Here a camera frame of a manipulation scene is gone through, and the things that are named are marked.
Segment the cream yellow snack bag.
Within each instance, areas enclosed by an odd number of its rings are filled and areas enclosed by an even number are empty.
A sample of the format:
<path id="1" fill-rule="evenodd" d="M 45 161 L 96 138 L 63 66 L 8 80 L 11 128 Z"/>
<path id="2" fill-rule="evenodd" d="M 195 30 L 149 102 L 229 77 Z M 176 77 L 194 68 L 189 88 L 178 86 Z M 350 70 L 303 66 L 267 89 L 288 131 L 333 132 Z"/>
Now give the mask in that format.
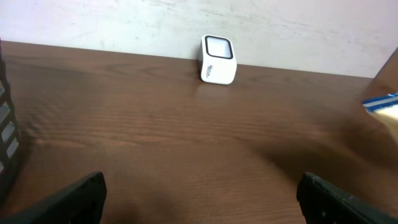
<path id="1" fill-rule="evenodd" d="M 389 130 L 397 142 L 397 92 L 364 100 L 364 109 Z"/>

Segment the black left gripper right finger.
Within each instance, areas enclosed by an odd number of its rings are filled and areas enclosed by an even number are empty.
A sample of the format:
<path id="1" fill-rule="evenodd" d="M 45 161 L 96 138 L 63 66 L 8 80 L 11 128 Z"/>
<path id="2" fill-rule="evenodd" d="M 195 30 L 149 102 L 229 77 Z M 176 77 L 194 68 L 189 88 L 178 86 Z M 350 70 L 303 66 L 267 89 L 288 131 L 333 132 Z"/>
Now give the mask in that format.
<path id="1" fill-rule="evenodd" d="M 300 179 L 296 198 L 307 224 L 397 224 L 397 218 L 311 172 L 304 173 Z"/>

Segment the grey plastic shopping basket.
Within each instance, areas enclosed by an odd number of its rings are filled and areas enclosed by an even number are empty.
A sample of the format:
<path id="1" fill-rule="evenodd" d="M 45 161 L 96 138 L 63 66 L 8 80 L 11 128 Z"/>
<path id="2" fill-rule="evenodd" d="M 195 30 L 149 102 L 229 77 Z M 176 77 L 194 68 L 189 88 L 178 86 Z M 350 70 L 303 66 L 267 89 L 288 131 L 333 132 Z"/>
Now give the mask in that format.
<path id="1" fill-rule="evenodd" d="M 19 143 L 21 135 L 12 100 L 11 85 L 7 78 L 6 62 L 1 54 L 1 201 L 14 182 L 19 170 Z"/>

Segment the white barcode scanner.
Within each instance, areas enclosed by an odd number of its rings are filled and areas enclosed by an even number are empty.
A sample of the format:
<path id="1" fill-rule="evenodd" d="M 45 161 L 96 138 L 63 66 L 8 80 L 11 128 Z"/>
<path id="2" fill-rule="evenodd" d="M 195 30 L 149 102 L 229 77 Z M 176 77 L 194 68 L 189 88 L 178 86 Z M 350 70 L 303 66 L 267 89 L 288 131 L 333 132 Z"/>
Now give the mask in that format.
<path id="1" fill-rule="evenodd" d="M 237 61 L 229 39 L 204 35 L 200 42 L 198 63 L 203 82 L 229 85 L 234 81 Z"/>

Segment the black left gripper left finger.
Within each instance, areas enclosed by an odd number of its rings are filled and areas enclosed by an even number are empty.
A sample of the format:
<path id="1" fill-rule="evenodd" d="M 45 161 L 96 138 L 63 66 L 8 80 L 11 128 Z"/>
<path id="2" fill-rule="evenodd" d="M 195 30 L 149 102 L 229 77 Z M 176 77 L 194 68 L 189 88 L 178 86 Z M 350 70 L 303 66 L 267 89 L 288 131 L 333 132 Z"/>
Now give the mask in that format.
<path id="1" fill-rule="evenodd" d="M 106 195 L 103 173 L 92 172 L 27 209 L 1 219 L 1 224 L 99 224 Z"/>

